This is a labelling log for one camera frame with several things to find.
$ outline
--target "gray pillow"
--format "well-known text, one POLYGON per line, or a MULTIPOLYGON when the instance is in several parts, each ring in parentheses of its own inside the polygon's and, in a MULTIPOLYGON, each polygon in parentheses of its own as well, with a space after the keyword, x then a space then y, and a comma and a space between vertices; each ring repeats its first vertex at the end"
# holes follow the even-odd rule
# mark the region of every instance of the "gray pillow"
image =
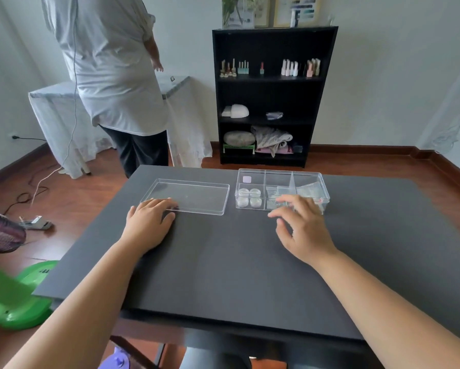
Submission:
POLYGON ((246 131, 230 131, 225 133, 223 141, 231 146, 249 146, 255 142, 255 136, 246 131))

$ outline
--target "electric fan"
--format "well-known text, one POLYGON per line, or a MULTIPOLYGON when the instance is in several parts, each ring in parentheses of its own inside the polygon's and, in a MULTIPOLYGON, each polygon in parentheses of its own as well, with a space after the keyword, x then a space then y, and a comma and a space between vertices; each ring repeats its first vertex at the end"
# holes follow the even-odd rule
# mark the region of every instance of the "electric fan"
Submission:
MULTIPOLYGON (((0 253, 15 251, 25 244, 26 231, 0 214, 0 253)), ((0 271, 0 326, 22 330, 42 324, 52 313, 51 300, 32 296, 57 261, 25 268, 16 278, 0 271)))

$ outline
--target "green fan base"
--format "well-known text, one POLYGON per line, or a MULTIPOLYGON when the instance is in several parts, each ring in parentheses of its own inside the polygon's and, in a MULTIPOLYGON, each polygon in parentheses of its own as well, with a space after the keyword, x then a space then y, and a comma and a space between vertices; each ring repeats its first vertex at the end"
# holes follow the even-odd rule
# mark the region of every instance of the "green fan base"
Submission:
MULTIPOLYGON (((25 268, 15 279, 33 290, 41 284, 57 261, 46 261, 25 268)), ((30 296, 15 308, 0 303, 0 326, 11 330, 30 329, 42 324, 51 315, 52 301, 30 296)))

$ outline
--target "green fan stand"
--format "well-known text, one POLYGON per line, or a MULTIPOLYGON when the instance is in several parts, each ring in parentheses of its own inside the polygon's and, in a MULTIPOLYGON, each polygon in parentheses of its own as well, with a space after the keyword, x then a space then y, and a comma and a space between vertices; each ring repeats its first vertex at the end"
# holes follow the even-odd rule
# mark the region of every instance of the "green fan stand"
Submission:
POLYGON ((52 301, 35 297, 33 291, 54 268, 46 261, 25 268, 15 279, 0 271, 0 326, 24 330, 42 324, 51 315, 52 301))

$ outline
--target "black cable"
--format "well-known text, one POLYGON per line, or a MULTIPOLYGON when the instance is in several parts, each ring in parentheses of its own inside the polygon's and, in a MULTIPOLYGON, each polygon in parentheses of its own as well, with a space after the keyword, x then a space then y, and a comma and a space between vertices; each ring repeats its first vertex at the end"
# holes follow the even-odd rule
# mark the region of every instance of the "black cable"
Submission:
POLYGON ((12 136, 12 139, 14 139, 14 140, 37 140, 37 141, 45 141, 45 142, 47 142, 47 140, 44 140, 44 139, 36 139, 36 138, 20 137, 20 136, 12 136))
MULTIPOLYGON (((34 185, 32 184, 32 182, 34 181, 35 176, 38 173, 41 173, 42 171, 46 171, 48 169, 51 169, 52 167, 55 167, 56 165, 57 163, 51 166, 48 166, 48 167, 44 167, 41 170, 38 170, 37 172, 33 173, 30 179, 28 180, 27 185, 30 186, 31 188, 34 188, 34 185)), ((36 196, 50 190, 47 186, 39 186, 39 189, 42 189, 42 190, 39 190, 36 196)), ((15 203, 12 203, 11 205, 9 205, 8 208, 5 210, 5 212, 3 213, 3 215, 5 216, 8 213, 8 211, 16 204, 30 203, 32 201, 32 198, 33 198, 32 194, 30 194, 29 192, 19 194, 18 197, 15 199, 15 203)))

